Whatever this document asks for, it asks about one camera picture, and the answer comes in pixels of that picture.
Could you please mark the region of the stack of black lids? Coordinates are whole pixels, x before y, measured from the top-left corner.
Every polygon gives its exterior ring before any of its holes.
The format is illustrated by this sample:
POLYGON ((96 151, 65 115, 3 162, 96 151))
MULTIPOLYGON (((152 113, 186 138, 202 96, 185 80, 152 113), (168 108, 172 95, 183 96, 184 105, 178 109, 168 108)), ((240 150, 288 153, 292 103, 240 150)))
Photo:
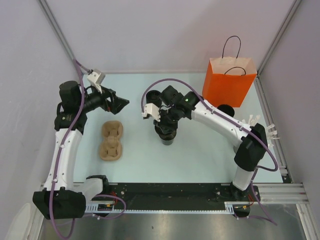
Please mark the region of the stack of black lids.
POLYGON ((146 103, 147 104, 155 104, 156 106, 160 106, 162 104, 162 101, 160 99, 161 92, 158 90, 150 90, 146 94, 146 103))

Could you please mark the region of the orange paper bag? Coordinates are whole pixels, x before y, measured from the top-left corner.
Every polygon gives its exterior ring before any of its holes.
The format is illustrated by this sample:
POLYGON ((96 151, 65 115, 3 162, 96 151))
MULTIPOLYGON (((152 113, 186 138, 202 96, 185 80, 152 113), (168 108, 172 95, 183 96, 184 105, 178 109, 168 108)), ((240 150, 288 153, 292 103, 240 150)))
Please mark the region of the orange paper bag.
POLYGON ((257 68, 251 57, 225 56, 210 58, 202 88, 202 96, 214 107, 229 105, 239 108, 249 92, 257 68))

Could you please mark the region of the single black coffee cup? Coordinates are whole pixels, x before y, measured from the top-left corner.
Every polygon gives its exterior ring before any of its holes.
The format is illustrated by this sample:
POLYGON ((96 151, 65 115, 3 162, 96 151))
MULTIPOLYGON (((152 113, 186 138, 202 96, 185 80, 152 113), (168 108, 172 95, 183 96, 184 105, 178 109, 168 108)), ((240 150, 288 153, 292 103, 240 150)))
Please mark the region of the single black coffee cup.
POLYGON ((157 126, 154 127, 155 132, 158 134, 158 136, 161 139, 162 144, 164 144, 165 146, 169 146, 174 142, 174 139, 177 135, 177 131, 172 131, 170 133, 162 133, 161 129, 157 126))

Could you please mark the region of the stack of black cups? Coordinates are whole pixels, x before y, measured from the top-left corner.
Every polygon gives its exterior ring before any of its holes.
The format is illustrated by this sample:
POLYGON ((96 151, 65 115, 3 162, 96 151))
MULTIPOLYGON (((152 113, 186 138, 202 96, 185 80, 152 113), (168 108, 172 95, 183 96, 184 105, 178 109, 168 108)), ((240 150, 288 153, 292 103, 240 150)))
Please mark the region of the stack of black cups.
POLYGON ((217 107, 217 109, 227 114, 228 116, 231 116, 231 117, 235 116, 234 108, 228 104, 221 104, 217 107))

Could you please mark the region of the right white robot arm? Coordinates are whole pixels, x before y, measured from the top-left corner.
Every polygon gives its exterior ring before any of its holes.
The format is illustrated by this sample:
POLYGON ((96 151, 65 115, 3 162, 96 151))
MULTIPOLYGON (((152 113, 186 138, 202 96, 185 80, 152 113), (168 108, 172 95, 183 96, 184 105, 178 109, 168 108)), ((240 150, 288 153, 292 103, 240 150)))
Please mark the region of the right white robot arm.
POLYGON ((173 142, 182 118, 204 124, 227 138, 235 149, 234 162, 237 165, 230 194, 237 201, 248 196, 254 171, 266 153, 266 131, 261 124, 242 123, 193 91, 183 95, 171 85, 162 92, 155 90, 147 94, 147 102, 158 107, 153 124, 163 144, 173 142))

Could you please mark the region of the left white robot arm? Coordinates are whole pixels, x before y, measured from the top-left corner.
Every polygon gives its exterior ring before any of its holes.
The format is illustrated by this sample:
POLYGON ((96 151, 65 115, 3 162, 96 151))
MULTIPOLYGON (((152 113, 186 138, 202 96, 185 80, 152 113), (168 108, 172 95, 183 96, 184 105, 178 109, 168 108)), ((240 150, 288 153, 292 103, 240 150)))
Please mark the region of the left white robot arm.
POLYGON ((111 193, 105 175, 91 175, 79 188, 73 187, 76 156, 87 113, 101 108, 116 115, 130 102, 110 88, 81 92, 81 86, 73 80, 59 86, 59 95, 61 102, 54 120, 55 148, 49 175, 43 189, 34 192, 32 201, 47 220, 79 219, 88 202, 96 197, 105 200, 111 193))

